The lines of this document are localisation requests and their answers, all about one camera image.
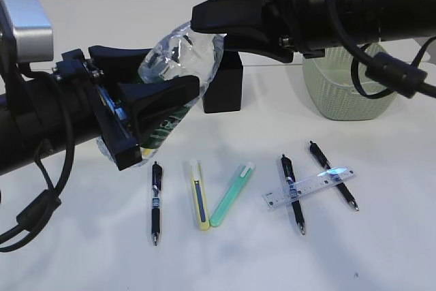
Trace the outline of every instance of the pen clip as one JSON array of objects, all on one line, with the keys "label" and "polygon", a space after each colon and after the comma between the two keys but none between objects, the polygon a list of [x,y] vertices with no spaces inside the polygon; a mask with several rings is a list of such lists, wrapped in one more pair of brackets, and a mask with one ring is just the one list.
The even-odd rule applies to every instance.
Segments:
[{"label": "pen clip", "polygon": [[295,174],[294,169],[292,167],[292,161],[287,158],[285,155],[282,155],[281,157],[281,166],[283,168],[283,173],[285,175],[285,178],[291,179],[291,182],[295,182]]},{"label": "pen clip", "polygon": [[309,150],[323,168],[327,168],[327,166],[330,166],[327,157],[322,153],[321,149],[316,143],[311,141]]},{"label": "pen clip", "polygon": [[161,191],[162,181],[162,167],[155,162],[151,168],[152,170],[152,183],[159,191]]}]

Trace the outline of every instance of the white table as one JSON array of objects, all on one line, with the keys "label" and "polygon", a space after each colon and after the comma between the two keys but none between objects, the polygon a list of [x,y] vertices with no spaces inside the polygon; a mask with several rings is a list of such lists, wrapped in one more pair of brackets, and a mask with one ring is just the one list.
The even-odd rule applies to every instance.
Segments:
[{"label": "white table", "polygon": [[[49,7],[55,28],[63,26],[52,13],[67,4]],[[98,10],[82,6],[95,24],[110,11]],[[85,20],[72,15],[72,26]],[[118,23],[128,30],[128,23]],[[111,38],[103,28],[99,42],[96,32],[89,35],[94,29],[85,43],[78,30],[61,29],[57,35],[71,39],[57,42],[57,50],[139,42]],[[436,66],[422,67],[436,84]],[[24,249],[0,256],[0,290],[434,290],[436,100],[398,98],[374,121],[329,121],[310,100],[299,65],[246,67],[243,92],[240,112],[207,115],[193,108],[156,156],[164,169],[158,247],[150,238],[151,167],[118,172],[90,141],[77,147],[63,205],[48,227]],[[334,189],[311,196],[302,201],[307,235],[301,236],[293,216],[267,211],[261,195],[281,185],[282,153],[292,158],[298,178],[320,171],[309,140],[333,164],[356,171],[348,186],[361,211],[351,211]],[[191,158],[201,159],[210,212],[236,167],[257,164],[223,225],[208,232],[198,230],[193,213],[183,165]],[[46,160],[52,176],[62,161],[62,154]],[[4,230],[45,185],[30,165],[1,177],[0,186]]]}]

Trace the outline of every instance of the black cylinder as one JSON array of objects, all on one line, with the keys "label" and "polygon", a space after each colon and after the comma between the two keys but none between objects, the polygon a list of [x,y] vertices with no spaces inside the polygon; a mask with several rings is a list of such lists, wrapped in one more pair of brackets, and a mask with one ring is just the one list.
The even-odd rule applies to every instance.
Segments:
[{"label": "black cylinder", "polygon": [[436,0],[378,0],[380,38],[436,35]]},{"label": "black cylinder", "polygon": [[[32,163],[41,141],[42,158],[65,150],[65,126],[51,88],[41,80],[25,84],[35,112],[14,116],[7,107],[6,96],[0,95],[0,175]],[[76,144],[99,136],[83,85],[61,82],[60,87],[72,116]]]},{"label": "black cylinder", "polygon": [[5,174],[31,162],[15,120],[6,106],[6,96],[0,95],[0,174]]},{"label": "black cylinder", "polygon": [[[295,6],[309,49],[340,46],[326,0],[295,0]],[[337,11],[357,44],[436,35],[436,0],[337,0]]]},{"label": "black cylinder", "polygon": [[[302,38],[311,50],[340,46],[326,0],[295,0]],[[337,0],[339,18],[358,44],[379,40],[377,0]]]}]

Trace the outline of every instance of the plastic water bottle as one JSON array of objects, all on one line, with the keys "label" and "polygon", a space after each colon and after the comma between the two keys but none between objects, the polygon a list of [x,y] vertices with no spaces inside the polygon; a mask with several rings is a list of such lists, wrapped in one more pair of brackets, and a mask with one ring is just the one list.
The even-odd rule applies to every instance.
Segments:
[{"label": "plastic water bottle", "polygon": [[[143,160],[139,166],[147,163],[156,154],[172,130],[206,93],[221,63],[223,46],[222,35],[194,32],[187,22],[162,39],[141,63],[138,75],[144,83],[158,83],[188,75],[197,76],[200,80],[200,96],[172,113],[141,144]],[[97,143],[102,153],[108,156],[103,141],[99,138]]]}]

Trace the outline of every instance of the green basket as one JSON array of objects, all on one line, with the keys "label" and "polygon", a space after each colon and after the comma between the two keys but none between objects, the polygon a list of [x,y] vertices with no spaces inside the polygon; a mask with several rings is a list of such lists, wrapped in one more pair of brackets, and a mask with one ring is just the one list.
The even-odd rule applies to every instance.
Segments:
[{"label": "green basket", "polygon": [[[379,44],[367,49],[371,56],[386,52]],[[326,56],[304,59],[303,75],[309,94],[318,110],[328,119],[335,121],[364,121],[375,119],[393,102],[396,93],[382,99],[367,99],[353,86],[351,65],[353,57],[344,48],[326,50]],[[365,76],[366,66],[359,65],[359,77],[363,89],[368,93],[379,93],[385,89]]]}]

